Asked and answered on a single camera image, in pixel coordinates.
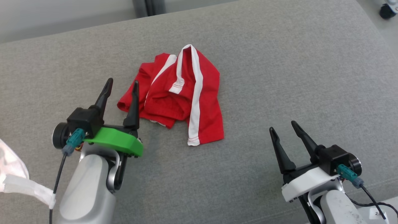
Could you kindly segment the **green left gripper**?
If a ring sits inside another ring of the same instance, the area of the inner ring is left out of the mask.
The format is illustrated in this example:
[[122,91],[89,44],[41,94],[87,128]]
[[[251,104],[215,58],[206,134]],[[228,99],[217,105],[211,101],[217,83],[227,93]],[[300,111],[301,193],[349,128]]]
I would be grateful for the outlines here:
[[[104,113],[111,95],[113,78],[109,78],[104,85],[94,105],[89,109],[98,112],[101,124],[104,124]],[[108,190],[119,190],[123,183],[127,159],[138,158],[143,155],[143,143],[137,136],[139,129],[139,82],[133,83],[131,91],[132,101],[126,118],[123,121],[124,128],[132,131],[125,133],[115,126],[102,127],[93,139],[85,139],[86,146],[83,147],[83,156],[97,155],[105,159],[108,165],[108,176],[106,186]]]

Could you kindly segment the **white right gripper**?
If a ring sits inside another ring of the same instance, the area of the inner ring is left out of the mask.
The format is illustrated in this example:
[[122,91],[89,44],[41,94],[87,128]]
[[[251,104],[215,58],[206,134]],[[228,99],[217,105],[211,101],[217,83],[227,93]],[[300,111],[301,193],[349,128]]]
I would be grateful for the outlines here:
[[[318,163],[315,154],[317,144],[294,120],[291,121],[296,135],[302,140],[310,155],[311,164]],[[329,175],[316,165],[296,168],[280,144],[273,127],[270,136],[280,173],[283,175],[282,195],[286,202],[299,200],[311,224],[342,223],[342,183],[340,175]]]

